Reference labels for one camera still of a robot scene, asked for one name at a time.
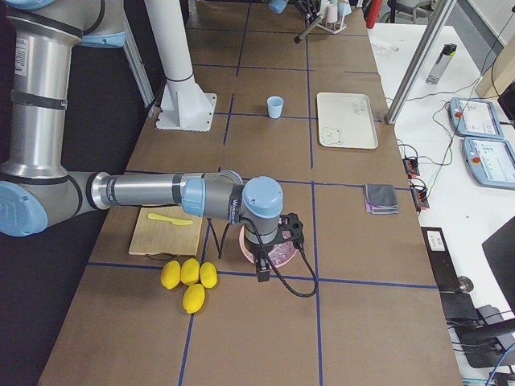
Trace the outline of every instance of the lemon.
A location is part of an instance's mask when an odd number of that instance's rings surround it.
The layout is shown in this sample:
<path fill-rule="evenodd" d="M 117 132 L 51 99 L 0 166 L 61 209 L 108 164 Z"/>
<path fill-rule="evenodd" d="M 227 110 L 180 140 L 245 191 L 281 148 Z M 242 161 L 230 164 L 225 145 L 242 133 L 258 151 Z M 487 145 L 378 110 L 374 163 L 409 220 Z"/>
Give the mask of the lemon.
<path fill-rule="evenodd" d="M 183 308 L 189 314 L 193 314 L 202 308 L 205 298 L 206 290 L 204 289 L 204 286 L 201 284 L 194 284 L 188 287 L 184 293 Z"/>
<path fill-rule="evenodd" d="M 203 263 L 200 267 L 200 282 L 206 288 L 212 288 L 218 282 L 216 267 L 213 263 Z"/>
<path fill-rule="evenodd" d="M 180 269 L 180 280 L 185 285 L 199 282 L 200 264 L 195 258 L 187 259 Z"/>
<path fill-rule="evenodd" d="M 161 284 L 169 290 L 174 289 L 180 283 L 180 264 L 178 261 L 170 261 L 161 271 Z"/>

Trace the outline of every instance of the screen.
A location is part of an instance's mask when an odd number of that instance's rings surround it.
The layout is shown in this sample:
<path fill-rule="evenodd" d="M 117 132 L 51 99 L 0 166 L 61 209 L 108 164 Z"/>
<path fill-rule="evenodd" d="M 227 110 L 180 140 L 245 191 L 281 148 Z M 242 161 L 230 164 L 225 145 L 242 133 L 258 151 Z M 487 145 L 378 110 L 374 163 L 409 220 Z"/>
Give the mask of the screen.
<path fill-rule="evenodd" d="M 503 142 L 472 140 L 481 166 L 490 181 L 515 183 L 515 166 L 508 147 Z"/>
<path fill-rule="evenodd" d="M 463 119 L 465 120 L 467 131 L 497 135 L 496 126 L 487 103 L 459 101 L 459 106 L 461 111 L 463 111 Z"/>

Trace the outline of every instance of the gray cloth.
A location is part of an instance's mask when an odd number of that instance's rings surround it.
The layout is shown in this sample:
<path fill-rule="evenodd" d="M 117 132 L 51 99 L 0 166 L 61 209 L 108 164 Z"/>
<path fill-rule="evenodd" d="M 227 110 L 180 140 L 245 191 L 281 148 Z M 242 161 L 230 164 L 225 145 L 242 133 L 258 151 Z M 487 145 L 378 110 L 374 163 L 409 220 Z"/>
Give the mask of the gray cloth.
<path fill-rule="evenodd" d="M 393 185 L 366 183 L 365 207 L 374 215 L 392 215 L 399 213 L 399 205 Z"/>

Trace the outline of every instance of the wooden cutting board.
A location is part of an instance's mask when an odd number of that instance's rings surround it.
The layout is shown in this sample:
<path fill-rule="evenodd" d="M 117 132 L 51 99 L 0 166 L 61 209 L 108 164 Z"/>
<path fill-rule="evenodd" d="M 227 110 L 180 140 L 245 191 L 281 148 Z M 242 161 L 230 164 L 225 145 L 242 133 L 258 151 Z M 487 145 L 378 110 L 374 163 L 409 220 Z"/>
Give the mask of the wooden cutting board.
<path fill-rule="evenodd" d="M 174 225 L 168 221 L 150 220 L 149 213 L 173 217 L 181 220 L 191 220 L 191 225 Z M 195 256 L 199 246 L 200 227 L 202 219 L 188 215 L 181 207 L 141 208 L 138 222 L 130 242 L 130 255 L 157 255 L 170 253 L 172 255 Z"/>

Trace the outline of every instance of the metal rod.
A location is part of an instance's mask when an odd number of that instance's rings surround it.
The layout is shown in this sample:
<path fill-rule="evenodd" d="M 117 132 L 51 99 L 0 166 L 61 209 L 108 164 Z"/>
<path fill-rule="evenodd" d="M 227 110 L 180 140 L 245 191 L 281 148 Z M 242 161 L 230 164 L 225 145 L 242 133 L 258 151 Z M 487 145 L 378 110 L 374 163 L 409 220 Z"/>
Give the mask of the metal rod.
<path fill-rule="evenodd" d="M 145 107 L 149 107 L 154 100 L 154 93 L 152 92 L 150 81 L 146 75 L 145 67 L 143 66 L 142 58 L 139 55 L 138 46 L 132 35 L 125 12 L 123 13 L 123 24 L 126 28 L 126 43 L 123 46 L 123 51 L 129 61 L 130 70 L 134 75 L 139 92 L 142 94 L 143 104 Z"/>
<path fill-rule="evenodd" d="M 406 102 L 406 99 L 408 95 L 410 95 L 410 91 L 417 80 L 420 68 L 426 60 L 427 54 L 429 54 L 431 48 L 435 44 L 440 31 L 443 26 L 445 26 L 445 22 L 449 18 L 456 2 L 457 0 L 441 0 L 439 2 L 439 5 L 435 10 L 435 14 L 431 18 L 426 30 L 424 31 L 424 35 L 422 35 L 422 38 L 420 39 L 420 43 L 418 44 L 417 50 L 415 51 L 410 65 L 406 70 L 406 74 L 397 90 L 397 94 L 395 94 L 395 97 L 393 98 L 388 114 L 386 114 L 387 124 L 392 125 L 397 120 L 402 106 Z"/>
<path fill-rule="evenodd" d="M 313 23 L 311 23 L 309 26 L 307 26 L 306 29 L 300 33 L 300 35 L 295 36 L 294 41 L 297 44 L 299 44 L 306 37 L 306 35 L 309 34 L 311 32 L 311 30 L 316 27 L 317 24 L 320 24 L 320 22 L 322 21 L 322 18 L 323 18 L 322 15 L 320 15 L 318 18 L 316 18 L 316 20 Z"/>

